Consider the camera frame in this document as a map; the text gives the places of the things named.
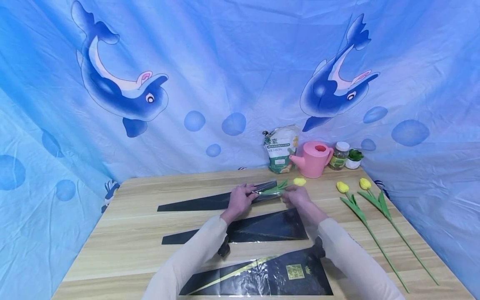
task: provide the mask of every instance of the gold stripe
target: gold stripe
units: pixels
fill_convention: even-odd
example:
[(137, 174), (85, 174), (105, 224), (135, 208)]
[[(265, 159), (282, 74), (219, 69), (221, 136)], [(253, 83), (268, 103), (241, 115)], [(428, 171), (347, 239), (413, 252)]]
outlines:
[(191, 295), (191, 294), (193, 294), (193, 293), (195, 293), (195, 292), (198, 292), (198, 291), (201, 290), (201, 289), (204, 289), (204, 288), (207, 288), (207, 287), (211, 287), (212, 285), (217, 284), (217, 283), (221, 282), (222, 280), (229, 279), (230, 277), (233, 277), (233, 276), (237, 276), (237, 275), (239, 275), (240, 273), (242, 273), (242, 272), (244, 272), (244, 271), (247, 271), (247, 270), (250, 270), (250, 269), (252, 269), (252, 268), (255, 268), (256, 266), (258, 266), (258, 265), (260, 265), (260, 264), (263, 264), (263, 263), (266, 263), (266, 262), (268, 262), (269, 260), (272, 260), (272, 259), (277, 258), (277, 257), (279, 257), (279, 256), (280, 256), (280, 255), (275, 255), (275, 256), (269, 256), (269, 257), (264, 257), (264, 258), (261, 258), (261, 259), (257, 259), (257, 260), (255, 260), (254, 262), (252, 262), (251, 264), (248, 264), (248, 265), (244, 266), (243, 268), (240, 268), (240, 269), (238, 269), (238, 270), (235, 270), (235, 271), (233, 271), (232, 273), (226, 274), (225, 276), (223, 276), (223, 277), (221, 277), (221, 278), (219, 278), (219, 279), (216, 279), (216, 280), (210, 282), (209, 284), (204, 285), (203, 287), (194, 290), (193, 292), (190, 292), (188, 295)]

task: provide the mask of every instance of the person's left hand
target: person's left hand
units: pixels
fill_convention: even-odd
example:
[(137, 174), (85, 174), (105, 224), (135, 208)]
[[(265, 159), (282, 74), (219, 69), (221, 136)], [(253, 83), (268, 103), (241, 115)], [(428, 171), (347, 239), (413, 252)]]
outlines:
[(249, 209), (252, 201), (258, 197), (257, 193), (252, 193), (255, 189), (253, 184), (242, 184), (232, 190), (228, 208), (220, 215), (227, 225)]

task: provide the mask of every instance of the white pot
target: white pot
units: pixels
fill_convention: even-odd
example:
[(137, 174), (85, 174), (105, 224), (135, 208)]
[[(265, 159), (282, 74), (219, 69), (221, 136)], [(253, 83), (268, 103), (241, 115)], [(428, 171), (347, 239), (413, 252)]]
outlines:
[(360, 163), (361, 161), (353, 161), (347, 158), (347, 161), (345, 162), (345, 167), (353, 170), (360, 167)]

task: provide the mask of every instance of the plastic bag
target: plastic bag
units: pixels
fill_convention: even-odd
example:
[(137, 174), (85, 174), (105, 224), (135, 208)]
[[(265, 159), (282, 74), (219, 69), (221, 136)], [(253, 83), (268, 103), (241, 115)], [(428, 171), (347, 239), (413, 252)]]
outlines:
[(270, 170), (276, 174), (289, 173), (295, 165), (290, 155), (295, 155), (299, 141), (300, 129), (295, 125), (280, 127), (271, 133), (264, 132), (264, 147), (270, 159)]

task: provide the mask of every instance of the beige sleeve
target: beige sleeve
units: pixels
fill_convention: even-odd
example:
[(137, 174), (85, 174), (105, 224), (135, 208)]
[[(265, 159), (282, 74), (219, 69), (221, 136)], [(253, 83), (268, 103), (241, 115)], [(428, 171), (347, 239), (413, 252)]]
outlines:
[(227, 224), (215, 216), (160, 267), (152, 277), (142, 300), (175, 300), (190, 277), (222, 245)]
[(380, 265), (333, 219), (318, 225), (325, 254), (365, 300), (405, 299)]

